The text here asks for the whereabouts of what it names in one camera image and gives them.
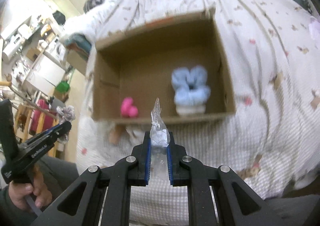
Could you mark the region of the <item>person's left hand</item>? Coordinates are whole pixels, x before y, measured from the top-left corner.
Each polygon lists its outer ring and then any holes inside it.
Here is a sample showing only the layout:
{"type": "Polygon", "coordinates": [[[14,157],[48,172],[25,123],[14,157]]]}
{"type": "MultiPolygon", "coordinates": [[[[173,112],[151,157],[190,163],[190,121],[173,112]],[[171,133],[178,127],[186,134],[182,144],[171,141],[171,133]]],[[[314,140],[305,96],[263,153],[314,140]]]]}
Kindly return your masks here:
{"type": "Polygon", "coordinates": [[[34,195],[35,206],[37,208],[42,208],[47,206],[52,201],[52,193],[48,190],[46,184],[44,183],[43,174],[40,171],[40,167],[35,165],[33,168],[34,181],[32,184],[26,183],[14,183],[9,184],[9,197],[12,203],[19,209],[24,211],[30,211],[31,208],[25,200],[26,196],[34,195]]]}

